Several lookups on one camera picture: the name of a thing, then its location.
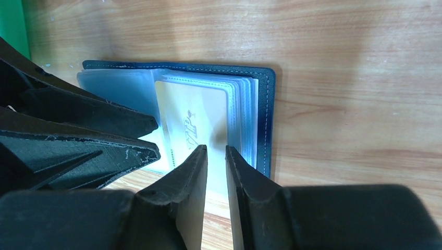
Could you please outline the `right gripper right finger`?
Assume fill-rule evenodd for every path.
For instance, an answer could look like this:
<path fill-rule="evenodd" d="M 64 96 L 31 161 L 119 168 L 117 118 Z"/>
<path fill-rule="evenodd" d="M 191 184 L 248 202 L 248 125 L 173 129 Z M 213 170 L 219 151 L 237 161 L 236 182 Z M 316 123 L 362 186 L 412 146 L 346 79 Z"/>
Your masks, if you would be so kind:
<path fill-rule="evenodd" d="M 234 249 L 441 249 L 406 186 L 280 186 L 231 146 L 226 173 Z"/>

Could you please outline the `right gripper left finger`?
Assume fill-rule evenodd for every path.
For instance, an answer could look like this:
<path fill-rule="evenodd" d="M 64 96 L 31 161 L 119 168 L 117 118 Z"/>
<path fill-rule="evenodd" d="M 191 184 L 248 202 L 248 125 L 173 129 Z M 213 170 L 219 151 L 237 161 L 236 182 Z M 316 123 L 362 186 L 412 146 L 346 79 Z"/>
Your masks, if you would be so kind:
<path fill-rule="evenodd" d="M 17 191 L 1 198 L 1 249 L 200 249 L 207 148 L 150 186 Z"/>

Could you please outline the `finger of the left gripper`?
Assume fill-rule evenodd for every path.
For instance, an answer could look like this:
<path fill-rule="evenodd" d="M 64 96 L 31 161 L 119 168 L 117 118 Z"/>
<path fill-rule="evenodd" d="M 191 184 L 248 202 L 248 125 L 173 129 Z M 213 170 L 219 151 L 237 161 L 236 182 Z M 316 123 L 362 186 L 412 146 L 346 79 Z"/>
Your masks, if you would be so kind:
<path fill-rule="evenodd" d="M 1 194 L 101 189 L 159 159 L 151 142 L 1 108 Z"/>
<path fill-rule="evenodd" d="M 1 107 L 127 138 L 140 138 L 158 128 L 154 117 L 100 98 L 46 72 L 4 39 Z"/>

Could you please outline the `yellow VIP card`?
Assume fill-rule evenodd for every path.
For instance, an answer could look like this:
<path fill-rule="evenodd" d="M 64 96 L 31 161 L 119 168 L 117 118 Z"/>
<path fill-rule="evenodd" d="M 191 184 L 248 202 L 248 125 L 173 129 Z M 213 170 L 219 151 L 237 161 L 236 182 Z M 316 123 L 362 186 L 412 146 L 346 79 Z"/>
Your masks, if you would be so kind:
<path fill-rule="evenodd" d="M 175 167 L 198 145 L 206 145 L 207 191 L 227 196 L 227 94 L 209 87 L 156 81 L 155 90 L 166 148 Z"/>

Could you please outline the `navy blue card holder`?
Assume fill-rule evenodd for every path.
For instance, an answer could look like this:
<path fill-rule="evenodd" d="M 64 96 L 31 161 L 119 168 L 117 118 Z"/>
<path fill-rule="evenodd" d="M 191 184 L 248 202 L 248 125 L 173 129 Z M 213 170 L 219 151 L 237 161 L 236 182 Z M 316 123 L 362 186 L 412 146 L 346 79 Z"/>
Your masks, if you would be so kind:
<path fill-rule="evenodd" d="M 232 116 L 232 135 L 250 135 L 237 139 L 233 146 L 252 167 L 271 176 L 272 129 L 276 74 L 271 68 L 190 64 L 180 62 L 121 62 L 85 60 L 77 74 L 80 87 L 116 104 L 153 116 L 159 121 L 159 106 L 153 78 L 160 72 L 189 75 L 202 86 L 210 79 L 209 89 L 220 89 L 221 80 L 237 80 L 232 96 L 238 111 Z"/>

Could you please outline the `green plastic bin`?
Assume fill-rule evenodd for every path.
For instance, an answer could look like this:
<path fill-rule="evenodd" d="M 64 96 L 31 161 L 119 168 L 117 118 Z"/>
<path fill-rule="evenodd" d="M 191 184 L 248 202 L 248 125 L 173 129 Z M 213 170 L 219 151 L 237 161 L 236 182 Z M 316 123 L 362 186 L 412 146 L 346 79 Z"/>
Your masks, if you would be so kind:
<path fill-rule="evenodd" d="M 1 0 L 1 37 L 31 59 L 22 0 Z"/>

